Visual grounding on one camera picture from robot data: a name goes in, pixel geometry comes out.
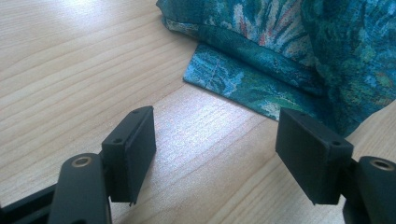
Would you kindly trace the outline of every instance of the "cloth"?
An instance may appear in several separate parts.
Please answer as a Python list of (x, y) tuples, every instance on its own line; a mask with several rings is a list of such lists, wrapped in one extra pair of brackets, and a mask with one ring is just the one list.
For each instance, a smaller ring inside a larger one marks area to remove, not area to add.
[(200, 44), (184, 79), (272, 119), (299, 109), (341, 135), (396, 98), (394, 0), (159, 0)]

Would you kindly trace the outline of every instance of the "light wood surface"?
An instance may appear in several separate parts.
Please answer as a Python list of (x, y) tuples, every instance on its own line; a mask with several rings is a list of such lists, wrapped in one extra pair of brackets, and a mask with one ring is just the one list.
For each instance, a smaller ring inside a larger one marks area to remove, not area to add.
[[(157, 154), (114, 223), (343, 223), (314, 206), (275, 153), (277, 122), (186, 84), (197, 43), (154, 0), (0, 3), (0, 202), (57, 182), (62, 163), (153, 105)], [(354, 158), (396, 161), (396, 103), (348, 137)]]

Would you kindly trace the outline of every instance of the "wood grain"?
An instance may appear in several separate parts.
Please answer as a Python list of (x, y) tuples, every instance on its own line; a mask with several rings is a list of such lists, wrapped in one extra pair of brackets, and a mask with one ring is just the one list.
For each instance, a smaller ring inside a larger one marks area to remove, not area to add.
[[(158, 152), (114, 223), (343, 223), (343, 199), (314, 206), (275, 154), (275, 121), (182, 81), (196, 45), (163, 27), (154, 0), (3, 1), (1, 204), (56, 183), (65, 160), (154, 105)], [(396, 161), (394, 111), (348, 137), (355, 159)]]

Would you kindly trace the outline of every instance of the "teal cloth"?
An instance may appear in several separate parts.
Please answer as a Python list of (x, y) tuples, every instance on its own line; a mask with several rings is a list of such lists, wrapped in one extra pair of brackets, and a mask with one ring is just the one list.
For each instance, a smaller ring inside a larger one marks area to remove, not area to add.
[(396, 98), (391, 0), (159, 0), (202, 43), (184, 79), (272, 119), (299, 109), (348, 135)]

